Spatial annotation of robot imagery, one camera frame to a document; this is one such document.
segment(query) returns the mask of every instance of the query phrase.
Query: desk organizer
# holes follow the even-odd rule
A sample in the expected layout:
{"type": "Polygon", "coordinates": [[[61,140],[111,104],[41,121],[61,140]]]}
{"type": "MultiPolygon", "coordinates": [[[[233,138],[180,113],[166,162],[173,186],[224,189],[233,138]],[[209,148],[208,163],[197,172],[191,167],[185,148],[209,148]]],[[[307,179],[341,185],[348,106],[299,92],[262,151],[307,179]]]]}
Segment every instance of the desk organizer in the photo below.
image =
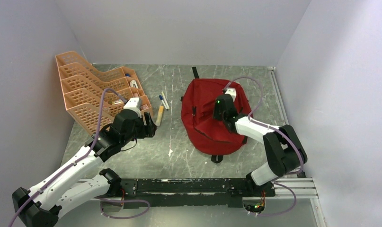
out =
{"type": "MultiPolygon", "coordinates": [[[[74,51],[55,57],[60,76],[61,89],[67,112],[90,134],[96,133],[100,99],[105,88],[110,87],[126,100],[139,97],[142,100],[141,113],[153,111],[148,97],[133,69],[120,67],[101,72],[74,51]],[[130,87],[135,80],[138,88],[130,87]]],[[[112,123],[115,115],[123,109],[124,103],[112,92],[106,92],[103,100],[101,127],[112,123]]]]}

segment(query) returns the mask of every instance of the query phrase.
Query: marble tabletop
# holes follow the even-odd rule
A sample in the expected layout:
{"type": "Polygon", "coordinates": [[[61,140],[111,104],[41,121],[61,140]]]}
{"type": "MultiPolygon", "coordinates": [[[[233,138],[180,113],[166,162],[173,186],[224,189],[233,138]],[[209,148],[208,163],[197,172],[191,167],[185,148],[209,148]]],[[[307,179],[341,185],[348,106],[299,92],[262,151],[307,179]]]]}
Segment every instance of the marble tabletop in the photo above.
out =
{"type": "MultiPolygon", "coordinates": [[[[95,64],[107,71],[123,65],[95,64]]],[[[249,139],[233,154],[224,156],[221,163],[210,161],[210,155],[201,153],[189,141],[181,121],[181,96],[194,78],[191,65],[124,65],[135,70],[155,117],[161,104],[159,94],[164,91],[171,109],[165,111],[161,126],[153,138],[138,140],[135,148],[111,157],[99,169],[88,172],[84,178],[93,178],[101,169],[111,168],[122,178],[222,178],[245,177],[266,162],[263,144],[249,139]]],[[[196,66],[200,78],[234,79],[247,75],[255,77],[263,86],[263,102],[254,118],[272,125],[284,125],[279,100],[267,67],[249,66],[196,66]]],[[[259,100],[258,86],[251,80],[240,79],[253,108],[259,100]]],[[[62,164],[68,161],[89,135],[74,123],[62,164]]]]}

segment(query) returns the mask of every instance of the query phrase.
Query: black cable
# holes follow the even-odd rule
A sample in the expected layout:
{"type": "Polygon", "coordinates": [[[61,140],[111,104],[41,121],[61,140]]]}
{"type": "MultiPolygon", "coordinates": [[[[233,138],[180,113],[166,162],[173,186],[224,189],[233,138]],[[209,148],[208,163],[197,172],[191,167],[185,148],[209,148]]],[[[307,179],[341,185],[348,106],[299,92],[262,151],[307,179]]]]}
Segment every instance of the black cable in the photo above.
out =
{"type": "Polygon", "coordinates": [[[123,152],[123,151],[128,151],[128,150],[134,148],[134,147],[136,146],[136,144],[138,144],[138,140],[137,140],[137,139],[134,139],[134,140],[135,140],[135,145],[133,145],[132,147],[130,147],[130,148],[128,148],[128,149],[122,150],[121,152],[123,152]]]}

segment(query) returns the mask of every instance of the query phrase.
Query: backpack strap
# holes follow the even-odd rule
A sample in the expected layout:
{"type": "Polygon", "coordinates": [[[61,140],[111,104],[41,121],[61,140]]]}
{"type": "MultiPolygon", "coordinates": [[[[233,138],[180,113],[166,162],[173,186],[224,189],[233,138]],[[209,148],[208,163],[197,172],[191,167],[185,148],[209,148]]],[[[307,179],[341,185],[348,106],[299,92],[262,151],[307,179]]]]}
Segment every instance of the backpack strap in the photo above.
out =
{"type": "Polygon", "coordinates": [[[220,163],[223,161],[223,155],[212,155],[212,158],[210,159],[214,163],[220,163]]]}
{"type": "Polygon", "coordinates": [[[198,71],[196,70],[196,67],[192,67],[192,71],[194,72],[195,79],[199,79],[198,71]]]}

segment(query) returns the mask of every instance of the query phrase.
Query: red bag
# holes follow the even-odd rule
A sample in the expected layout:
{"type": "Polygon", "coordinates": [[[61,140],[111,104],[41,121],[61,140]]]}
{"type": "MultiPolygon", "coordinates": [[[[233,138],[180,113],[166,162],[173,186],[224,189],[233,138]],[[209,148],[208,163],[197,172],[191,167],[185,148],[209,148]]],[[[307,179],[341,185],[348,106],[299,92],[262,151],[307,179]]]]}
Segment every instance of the red bag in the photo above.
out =
{"type": "MultiPolygon", "coordinates": [[[[223,88],[229,80],[199,79],[196,67],[192,69],[195,79],[181,99],[181,119],[195,148],[212,155],[214,163],[220,163],[223,155],[240,149],[247,142],[247,137],[229,133],[222,121],[213,119],[216,98],[223,94],[223,88]]],[[[251,107],[241,85],[233,82],[230,87],[237,91],[234,104],[238,112],[249,114],[251,107]]]]}

